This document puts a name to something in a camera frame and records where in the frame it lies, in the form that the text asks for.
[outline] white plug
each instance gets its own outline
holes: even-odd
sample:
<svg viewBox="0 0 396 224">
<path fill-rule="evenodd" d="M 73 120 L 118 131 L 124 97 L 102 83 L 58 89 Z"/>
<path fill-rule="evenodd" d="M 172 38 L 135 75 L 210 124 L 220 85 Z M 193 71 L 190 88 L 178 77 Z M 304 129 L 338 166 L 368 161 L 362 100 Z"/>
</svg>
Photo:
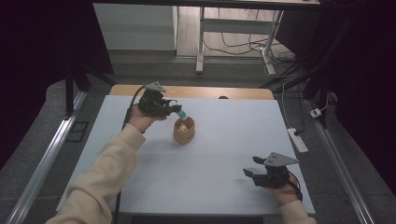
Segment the white plug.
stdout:
<svg viewBox="0 0 396 224">
<path fill-rule="evenodd" d="M 311 113 L 312 118 L 314 118 L 314 119 L 321 115 L 321 112 L 318 108 L 311 110 L 310 113 Z"/>
</svg>

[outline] person's arm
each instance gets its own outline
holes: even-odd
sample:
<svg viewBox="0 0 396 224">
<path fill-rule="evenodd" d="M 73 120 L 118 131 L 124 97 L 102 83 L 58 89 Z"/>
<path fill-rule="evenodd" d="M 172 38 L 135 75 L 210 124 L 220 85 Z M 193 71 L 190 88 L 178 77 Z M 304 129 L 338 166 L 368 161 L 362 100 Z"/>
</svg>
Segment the person's arm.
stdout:
<svg viewBox="0 0 396 224">
<path fill-rule="evenodd" d="M 294 175 L 290 176 L 290 181 L 296 183 Z M 298 199 L 295 189 L 286 184 L 280 188 L 266 188 L 275 194 L 280 203 L 280 213 L 284 224 L 316 224 L 317 222 L 306 213 L 303 203 Z"/>
<path fill-rule="evenodd" d="M 95 163 L 81 173 L 67 191 L 56 217 L 47 223 L 111 223 L 108 203 L 125 185 L 137 162 L 137 150 L 145 142 L 142 133 L 155 120 L 136 106 L 121 133 L 102 149 Z"/>
</svg>

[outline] wall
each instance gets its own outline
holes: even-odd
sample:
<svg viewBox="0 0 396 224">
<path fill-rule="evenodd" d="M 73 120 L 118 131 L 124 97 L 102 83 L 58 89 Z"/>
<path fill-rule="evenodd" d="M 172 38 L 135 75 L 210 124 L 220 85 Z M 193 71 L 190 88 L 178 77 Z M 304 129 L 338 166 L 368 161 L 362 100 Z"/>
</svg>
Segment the wall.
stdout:
<svg viewBox="0 0 396 224">
<path fill-rule="evenodd" d="M 176 7 L 118 4 L 93 6 L 107 49 L 176 49 Z"/>
</svg>

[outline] wooden floor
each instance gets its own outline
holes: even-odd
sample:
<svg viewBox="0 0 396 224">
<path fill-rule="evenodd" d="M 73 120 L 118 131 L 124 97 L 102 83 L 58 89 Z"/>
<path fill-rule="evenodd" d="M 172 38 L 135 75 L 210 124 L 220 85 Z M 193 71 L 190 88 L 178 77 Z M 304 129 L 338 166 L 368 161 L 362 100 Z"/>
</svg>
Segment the wooden floor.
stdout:
<svg viewBox="0 0 396 224">
<path fill-rule="evenodd" d="M 207 7 L 205 9 L 206 18 L 222 18 L 234 20 L 252 20 L 252 21 L 271 21 L 274 11 L 257 10 L 257 9 L 235 9 L 235 8 L 217 8 Z M 179 57 L 196 57 L 199 39 L 199 7 L 180 7 L 179 20 L 177 29 L 177 56 Z M 229 57 L 261 57 L 259 45 L 249 45 L 249 42 L 259 42 L 265 44 L 267 35 L 246 35 L 246 34 L 222 34 L 222 33 L 205 33 L 204 41 L 208 47 L 204 49 L 205 56 L 229 56 Z M 276 54 L 279 52 L 289 51 L 282 45 L 273 45 L 272 51 Z"/>
</svg>

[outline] floor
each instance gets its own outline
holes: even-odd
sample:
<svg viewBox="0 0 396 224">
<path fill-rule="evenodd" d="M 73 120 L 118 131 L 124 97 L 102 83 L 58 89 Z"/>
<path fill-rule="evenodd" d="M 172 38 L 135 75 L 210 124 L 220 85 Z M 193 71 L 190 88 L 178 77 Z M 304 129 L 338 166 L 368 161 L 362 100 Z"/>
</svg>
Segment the floor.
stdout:
<svg viewBox="0 0 396 224">
<path fill-rule="evenodd" d="M 169 53 L 110 51 L 115 71 L 110 76 L 118 83 L 147 84 L 160 80 L 163 85 L 212 86 L 259 88 L 272 80 L 265 75 L 260 57 L 219 57 L 205 58 L 204 73 L 195 74 L 193 56 L 176 56 Z M 281 74 L 288 63 L 275 63 L 276 71 Z M 293 73 L 299 76 L 303 71 Z M 280 79 L 269 88 L 282 86 L 293 77 Z M 90 91 L 79 111 L 76 125 L 55 160 L 35 202 L 28 212 L 25 223 L 44 223 L 56 212 L 64 187 L 73 173 L 79 155 L 84 148 L 94 119 L 104 97 L 111 87 L 102 80 L 89 75 L 92 83 Z M 301 162 L 307 187 L 317 211 L 313 217 L 318 223 L 363 223 L 359 220 L 346 194 L 344 186 L 336 173 L 329 153 L 325 147 L 315 121 L 310 118 L 306 103 L 301 96 L 305 83 L 284 93 L 276 93 L 285 127 L 304 129 L 301 133 L 309 153 L 296 154 Z M 375 223 L 394 223 L 396 220 L 396 198 L 390 192 L 373 165 L 362 153 L 359 146 L 338 123 L 334 115 L 336 101 L 329 96 L 327 107 L 328 131 L 336 147 L 358 186 L 362 198 L 373 215 Z M 55 83 L 48 88 L 47 102 L 31 130 L 25 135 L 14 155 L 0 171 L 0 223 L 6 223 L 17 200 L 24 191 L 30 176 L 41 160 L 53 135 L 64 118 L 64 82 Z M 83 127 L 85 132 L 78 132 Z M 120 216 L 120 223 L 282 223 L 280 217 L 229 218 L 229 217 L 131 217 Z"/>
</svg>

